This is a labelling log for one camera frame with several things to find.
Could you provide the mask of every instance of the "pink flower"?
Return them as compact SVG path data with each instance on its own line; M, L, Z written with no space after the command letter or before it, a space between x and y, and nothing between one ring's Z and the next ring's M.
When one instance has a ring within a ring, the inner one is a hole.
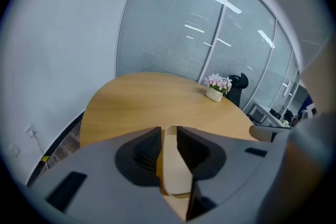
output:
M226 89L227 82L225 79L222 80L221 84L218 84L219 90L221 91L223 88Z
M209 78L208 78L208 79L210 79L210 80L214 81L214 80L215 80L215 78L216 78L216 75L215 75L215 74L212 74L212 75L210 75L210 76L209 76Z
M231 83L232 79L229 79L229 77L227 77L227 78L226 78L226 81L227 81L227 86L228 86L229 89L230 89L231 86L232 86L232 83Z
M205 84L207 85L207 87L209 87L210 84L212 84L212 82L213 81L211 79L209 79L209 78L205 79Z
M220 86L222 84L222 82L223 82L222 78L220 76L218 76L214 79L214 81L212 83L212 86L216 86L216 85Z

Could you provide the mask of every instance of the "chair backrest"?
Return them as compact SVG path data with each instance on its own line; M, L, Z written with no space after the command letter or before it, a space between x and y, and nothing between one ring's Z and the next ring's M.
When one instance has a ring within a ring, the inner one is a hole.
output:
M241 90L248 86L248 78L244 73L241 73L241 76L231 75L229 78L232 79L232 88L227 93L226 98L239 107Z

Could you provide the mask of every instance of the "glass wall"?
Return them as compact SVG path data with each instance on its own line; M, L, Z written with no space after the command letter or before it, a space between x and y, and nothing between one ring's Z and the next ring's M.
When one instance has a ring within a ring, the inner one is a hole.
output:
M298 70L299 68L295 61L295 56L294 54L292 54L284 82L280 87L277 97L274 99L273 104L271 105L271 108L273 108L280 114L285 109L284 105L286 103L287 98L290 98L291 96L290 93L292 94L294 92L296 86L295 80L298 77L297 76Z
M300 80L300 74L299 74L299 72L297 72L297 74L294 78L292 87L291 87L291 89L290 89L290 91L289 91L289 93L288 93L288 95L285 99L285 102L283 103L281 109L278 111L281 115L283 115L286 112L286 108L288 108L289 103L291 102L291 100L293 100L294 95L296 93L296 90L299 86L299 80Z
M222 7L214 0L129 0L117 76L156 71L198 80Z
M276 22L261 0L128 0L116 75L155 71L203 83L212 73L244 73L240 108L259 102L281 112L297 65Z
M224 20L203 80L244 73L248 87L242 90L243 109L255 92L272 49L276 20L259 0L228 0Z

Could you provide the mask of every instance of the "white flower pot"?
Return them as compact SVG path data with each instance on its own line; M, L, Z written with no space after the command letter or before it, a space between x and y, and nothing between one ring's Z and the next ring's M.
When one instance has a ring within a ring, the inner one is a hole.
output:
M208 88L208 90L206 91L205 95L210 98L211 100L215 101L215 102L220 102L223 96L222 92L218 92L213 88Z

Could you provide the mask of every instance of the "wooden table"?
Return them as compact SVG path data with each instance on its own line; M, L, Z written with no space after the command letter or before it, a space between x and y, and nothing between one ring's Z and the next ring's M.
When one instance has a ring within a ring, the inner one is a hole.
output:
M206 87L171 74L142 72L118 77L99 89L89 102L81 124L80 146L160 126L162 133L172 124L245 140L252 122L226 98L216 103L205 96ZM162 179L162 154L157 160ZM164 198L178 215L187 203Z

